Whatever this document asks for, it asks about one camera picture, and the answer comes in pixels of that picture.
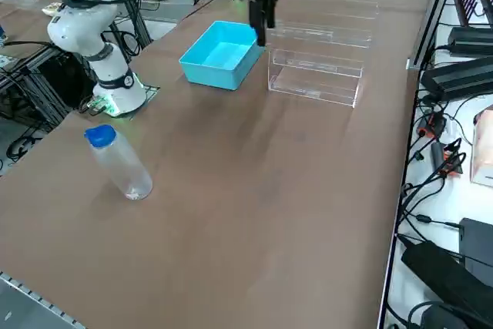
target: blue bottle cap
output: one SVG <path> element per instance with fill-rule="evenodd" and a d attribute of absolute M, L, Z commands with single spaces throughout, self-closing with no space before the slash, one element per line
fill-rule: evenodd
<path fill-rule="evenodd" d="M 104 148 L 113 143 L 116 138 L 116 131 L 111 125 L 100 125 L 87 129 L 84 136 L 94 148 Z"/>

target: metal rack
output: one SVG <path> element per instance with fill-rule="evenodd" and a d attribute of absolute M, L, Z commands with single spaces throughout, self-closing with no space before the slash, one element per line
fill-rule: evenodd
<path fill-rule="evenodd" d="M 71 324 L 76 329 L 86 329 L 82 324 L 80 324 L 76 319 L 69 316 L 64 311 L 60 310 L 54 304 L 50 303 L 45 298 L 41 297 L 39 294 L 33 292 L 29 288 L 27 288 L 23 283 L 13 279 L 3 271 L 0 271 L 0 279 L 2 279 L 7 285 L 14 288 L 18 292 L 24 294 L 29 297 L 31 300 L 36 302 L 37 304 L 41 304 L 46 309 L 50 310 L 53 314 L 59 317 L 61 320 L 64 320 L 67 324 Z"/>

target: power adapter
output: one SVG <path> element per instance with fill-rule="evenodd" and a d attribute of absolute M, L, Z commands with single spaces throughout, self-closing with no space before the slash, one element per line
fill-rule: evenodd
<path fill-rule="evenodd" d="M 445 130 L 447 125 L 447 119 L 444 117 L 443 112 L 425 112 L 423 118 L 420 120 L 417 128 L 419 136 L 426 136 L 427 138 L 440 138 L 441 134 Z"/>

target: plastic water bottle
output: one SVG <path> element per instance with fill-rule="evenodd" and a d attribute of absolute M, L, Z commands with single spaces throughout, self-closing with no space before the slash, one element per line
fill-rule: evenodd
<path fill-rule="evenodd" d="M 141 200 L 151 193 L 151 176 L 122 134 L 111 125 L 101 125 L 87 129 L 85 137 L 96 160 L 128 199 Z"/>

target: blue plastic bin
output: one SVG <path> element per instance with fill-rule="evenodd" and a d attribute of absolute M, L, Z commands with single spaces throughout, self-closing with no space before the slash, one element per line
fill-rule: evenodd
<path fill-rule="evenodd" d="M 262 52 L 249 25 L 215 21 L 179 63 L 190 82 L 236 90 Z"/>

